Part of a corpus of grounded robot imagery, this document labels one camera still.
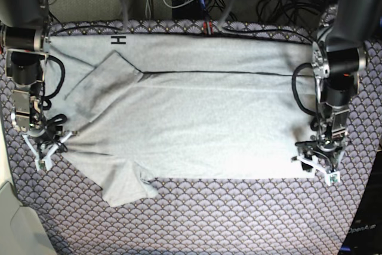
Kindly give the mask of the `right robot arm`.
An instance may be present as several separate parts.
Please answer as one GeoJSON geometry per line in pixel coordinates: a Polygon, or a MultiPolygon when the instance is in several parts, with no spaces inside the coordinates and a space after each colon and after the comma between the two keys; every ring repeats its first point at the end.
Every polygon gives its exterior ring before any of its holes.
{"type": "Polygon", "coordinates": [[[50,27],[48,0],[1,0],[1,50],[5,74],[15,85],[11,121],[36,169],[46,171],[55,153],[67,151],[65,142],[73,134],[63,129],[66,115],[45,116],[66,76],[63,62],[49,54],[50,27]]]}

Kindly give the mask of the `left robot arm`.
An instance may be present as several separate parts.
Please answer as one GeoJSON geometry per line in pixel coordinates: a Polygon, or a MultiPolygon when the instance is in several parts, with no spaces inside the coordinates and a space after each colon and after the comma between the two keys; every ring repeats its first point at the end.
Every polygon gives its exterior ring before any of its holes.
{"type": "Polygon", "coordinates": [[[320,171],[325,183],[340,182],[338,165],[348,145],[347,120],[350,101],[359,89],[359,72],[368,61],[364,42],[381,17],[381,0],[338,0],[334,21],[319,28],[312,43],[312,61],[299,65],[292,74],[292,93],[298,107],[313,117],[311,140],[297,142],[297,156],[304,170],[320,171]],[[315,79],[315,108],[307,109],[298,96],[299,72],[310,68],[315,79]]]}

